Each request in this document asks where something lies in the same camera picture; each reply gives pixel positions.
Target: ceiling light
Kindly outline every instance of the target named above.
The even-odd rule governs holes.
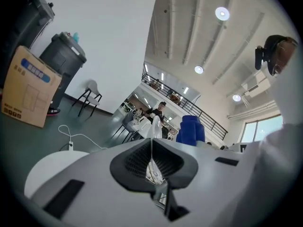
[[[238,95],[238,94],[235,94],[234,96],[232,96],[233,100],[238,102],[238,101],[241,101],[241,96]]]
[[[218,7],[215,11],[215,14],[218,19],[222,21],[226,21],[229,19],[229,11],[224,7]]]
[[[203,71],[204,71],[204,70],[203,70],[203,68],[202,68],[201,66],[196,66],[196,67],[195,67],[195,72],[196,72],[196,73],[202,74]]]

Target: cardboard box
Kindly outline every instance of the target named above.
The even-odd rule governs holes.
[[[61,76],[19,46],[5,79],[1,110],[20,121],[43,128]]]

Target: baseboard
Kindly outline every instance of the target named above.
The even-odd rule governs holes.
[[[67,98],[67,99],[69,99],[69,100],[72,100],[74,102],[77,100],[76,98],[74,98],[74,97],[72,97],[70,95],[67,95],[66,93],[64,93],[64,97]],[[87,107],[90,107],[91,109],[93,109],[95,106],[93,106],[93,105],[87,105]],[[102,113],[105,113],[105,114],[108,114],[108,115],[111,115],[111,116],[113,115],[113,113],[110,113],[108,111],[102,110],[102,109],[97,108],[97,107],[96,107],[95,110],[99,111],[99,112],[102,112]]]

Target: white cable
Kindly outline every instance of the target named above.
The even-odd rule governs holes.
[[[62,132],[62,131],[60,130],[60,127],[63,127],[63,126],[65,126],[65,127],[68,129],[68,134],[67,134],[67,133],[64,133],[64,132]],[[70,141],[71,141],[71,138],[72,138],[72,137],[77,136],[77,135],[82,135],[82,136],[84,136],[85,138],[89,139],[91,142],[93,142],[93,143],[94,143],[96,146],[98,146],[100,149],[107,149],[107,148],[105,148],[105,147],[100,147],[100,146],[99,146],[98,144],[96,144],[92,139],[90,139],[89,137],[87,137],[87,136],[84,135],[84,134],[74,134],[74,135],[71,135],[70,128],[69,128],[67,125],[65,125],[65,124],[60,125],[60,126],[58,127],[58,131],[59,131],[60,133],[62,133],[62,134],[65,134],[65,135],[69,136],[69,137],[70,137]]]

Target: metal railing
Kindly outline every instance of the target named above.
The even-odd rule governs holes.
[[[151,86],[153,89],[164,95],[166,98],[170,99],[172,102],[177,104],[183,110],[185,110],[190,115],[195,115],[200,119],[200,122],[210,129],[216,136],[220,139],[224,139],[227,130],[218,124],[211,116],[205,113],[202,109],[197,107],[194,103],[189,101],[187,98],[183,97],[180,93],[176,92],[174,89],[165,85],[164,83],[156,80],[148,74],[142,75],[142,82]]]

